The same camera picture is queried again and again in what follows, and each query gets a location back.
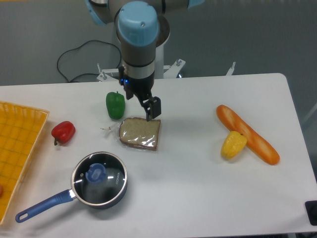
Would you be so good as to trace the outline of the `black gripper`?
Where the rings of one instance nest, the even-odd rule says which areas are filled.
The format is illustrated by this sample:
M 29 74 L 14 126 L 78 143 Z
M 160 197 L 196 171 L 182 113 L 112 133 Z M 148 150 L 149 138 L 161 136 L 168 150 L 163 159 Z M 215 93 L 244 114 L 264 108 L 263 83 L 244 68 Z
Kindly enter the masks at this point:
M 136 96 L 141 106 L 146 111 L 146 120 L 151 121 L 161 115 L 161 100 L 152 97 L 151 89 L 154 85 L 154 72 L 147 77 L 132 77 L 125 73 L 124 66 L 118 68 L 119 84 L 123 86 L 126 99 Z

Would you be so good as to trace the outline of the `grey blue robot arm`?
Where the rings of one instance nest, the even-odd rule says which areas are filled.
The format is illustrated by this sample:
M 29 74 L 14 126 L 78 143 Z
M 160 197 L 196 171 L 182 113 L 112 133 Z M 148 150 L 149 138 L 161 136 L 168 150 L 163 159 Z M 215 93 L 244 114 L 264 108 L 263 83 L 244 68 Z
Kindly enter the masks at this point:
M 156 74 L 156 51 L 169 37 L 164 14 L 203 4 L 202 0 L 88 0 L 86 6 L 97 25 L 113 23 L 121 44 L 119 84 L 126 99 L 137 97 L 152 120 L 161 114 L 161 101 L 151 89 Z

